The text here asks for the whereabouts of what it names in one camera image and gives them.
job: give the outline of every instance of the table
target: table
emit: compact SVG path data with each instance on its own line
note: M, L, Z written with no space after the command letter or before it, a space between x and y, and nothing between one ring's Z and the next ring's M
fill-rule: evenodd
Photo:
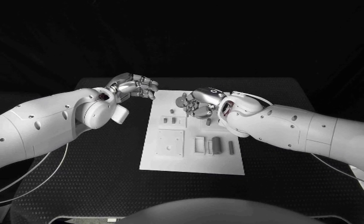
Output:
M265 97L314 111L292 78L155 78L161 89L214 87ZM84 78L77 88L103 87L109 78ZM152 101L131 98L123 125L110 121L70 144L64 165L48 183L14 202L14 223L48 223L64 217L125 217L161 203L203 197L239 198L284 207L307 216L340 216L364 222L360 183L308 153L281 149L252 137L240 139L246 176L139 170ZM18 195L54 172L66 147L24 180ZM353 174L347 164L326 160Z

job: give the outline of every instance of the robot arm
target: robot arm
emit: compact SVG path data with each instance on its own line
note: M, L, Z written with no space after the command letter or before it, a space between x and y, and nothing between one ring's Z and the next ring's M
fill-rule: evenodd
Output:
M119 103L131 96L155 99L155 91L158 82L125 73L106 88L84 88L19 104L0 115L0 167L50 153L110 119L122 124L129 110Z
M220 126L236 136L252 136L281 148L320 154L364 170L364 123L288 106L265 108L246 94L233 92L227 96L213 88L197 89L187 96L184 107L201 119L217 109Z

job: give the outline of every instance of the cable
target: cable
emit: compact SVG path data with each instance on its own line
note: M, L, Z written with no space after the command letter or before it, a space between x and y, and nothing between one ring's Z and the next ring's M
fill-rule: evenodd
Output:
M58 171L58 169L60 169L60 167L61 167L61 165L63 165L63 163L64 163L64 160L66 160L66 157L67 157L67 150L66 150L66 154L64 154L61 163L60 163L60 165L58 165L58 167L57 167L54 173L53 173L51 176L48 177L48 179L42 182L42 184L41 184L35 189L32 189L28 193L25 193L24 195L18 196L16 198L9 199L9 200L6 200L6 201L0 201L0 204L3 204L3 203L6 203L6 202L9 202L9 201L14 201L14 200L16 200L16 199L25 197L31 192L34 192L34 191L48 182L48 180L50 180L50 179L53 178L53 176L55 175L55 173L57 173L57 171Z
M246 94L246 93L243 93L245 95L249 95L249 96L252 96L252 97L255 97L255 98L258 98L258 99L261 99L265 103L269 103L272 106L274 106L274 103L271 103L266 99L263 99L261 96L256 96L256 95L253 95L253 94Z
M28 175L29 173L37 169L37 167L44 163L45 159L48 158L51 153L44 157L42 161L38 163L38 165L32 168L32 170L11 184L8 185L3 189L0 189L0 192L5 191L9 187L12 187Z
M331 166L315 154L311 153L311 155L313 155L328 167L331 167L336 171L339 171L340 173L343 173L343 174L347 175L349 177L357 179L359 181L364 182L363 179L360 179L360 178L352 176L350 174L347 174L346 172L343 172L340 169L337 169L334 166Z
M258 98L258 99L261 99L263 102L269 103L269 104L274 106L274 104L272 104L266 99L263 99L261 96L256 96L256 95L252 95L252 94L246 94L246 93L243 93L243 94L245 94L245 95L249 95L249 96L252 96L252 97L255 97L255 98ZM363 179L360 179L360 178L352 176L350 174L347 174L346 172L343 172L340 169L337 169L334 166L331 166L331 165L330 165L314 153L311 153L311 155L313 155L313 156L314 156L330 168L333 168L336 171L339 171L340 173L343 173L343 174L347 175L349 177L357 179L359 181L364 182Z

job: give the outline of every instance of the black background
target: black background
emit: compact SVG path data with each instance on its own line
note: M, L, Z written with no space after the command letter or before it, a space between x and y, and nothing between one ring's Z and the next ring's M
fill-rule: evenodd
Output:
M0 84L47 96L125 72L295 77L318 112L362 120L363 4L2 0Z

